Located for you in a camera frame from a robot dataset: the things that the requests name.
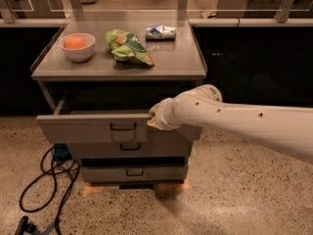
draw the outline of white bowl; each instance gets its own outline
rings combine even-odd
[[[67,49],[65,48],[65,40],[69,36],[79,36],[84,39],[86,47],[80,49]],[[84,62],[88,60],[95,51],[95,37],[87,33],[75,33],[67,35],[60,39],[59,46],[63,50],[64,54],[73,61]]]

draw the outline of open drawer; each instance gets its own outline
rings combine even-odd
[[[50,143],[144,142],[148,111],[56,111],[37,122]]]

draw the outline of plastic bag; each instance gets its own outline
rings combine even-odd
[[[146,39],[167,40],[175,38],[176,28],[173,26],[155,25],[146,27]]]
[[[147,65],[149,68],[155,65],[135,34],[113,29],[105,34],[105,40],[117,61]]]

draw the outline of black cable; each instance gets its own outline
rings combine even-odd
[[[59,205],[59,208],[58,208],[58,212],[57,212],[57,215],[56,215],[56,218],[55,218],[55,229],[57,231],[57,233],[59,235],[61,235],[61,230],[60,230],[60,215],[61,215],[61,212],[62,212],[62,208],[64,206],[64,204],[66,203],[69,195],[70,195],[70,192],[71,192],[71,189],[72,189],[72,186],[75,182],[75,180],[77,179],[78,177],[78,174],[79,174],[79,164],[73,160],[71,165],[68,167],[68,168],[65,168],[63,167],[63,164],[66,162],[66,161],[57,161],[53,158],[52,156],[52,160],[51,160],[51,164],[50,164],[50,169],[48,170],[45,170],[44,169],[44,166],[43,166],[43,163],[44,161],[46,160],[46,157],[47,155],[50,153],[50,152],[53,152],[54,151],[54,147],[50,148],[43,156],[43,158],[41,159],[41,162],[40,162],[40,169],[42,171],[42,174],[39,175],[38,177],[36,177],[23,191],[22,191],[22,194],[20,196],[20,200],[19,200],[19,203],[20,203],[20,208],[22,211],[24,212],[39,212],[41,210],[43,210],[44,208],[46,208],[50,203],[51,201],[53,200],[53,198],[55,197],[56,193],[57,193],[57,190],[58,190],[58,182],[57,182],[57,175],[58,174],[63,174],[63,173],[66,173],[67,176],[69,177],[70,179],[70,184],[65,192],[65,194],[63,195],[62,197],[62,200],[61,200],[61,203]],[[22,204],[22,200],[24,198],[24,195],[26,194],[26,192],[39,180],[41,179],[42,177],[44,176],[52,176],[53,177],[53,182],[54,182],[54,190],[51,194],[51,197],[50,199],[44,204],[42,205],[41,207],[37,208],[37,209],[34,209],[34,210],[28,210],[26,209],[23,204]]]

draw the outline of speckled floor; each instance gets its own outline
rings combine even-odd
[[[19,208],[22,190],[38,176],[51,147],[35,117],[0,117],[0,234],[14,234],[28,215],[36,234],[57,234],[52,224],[69,181],[44,210]],[[313,165],[205,129],[190,157],[189,189],[119,190],[89,187],[79,176],[63,208],[63,234],[312,235]],[[38,208],[53,190],[39,181],[24,198]]]

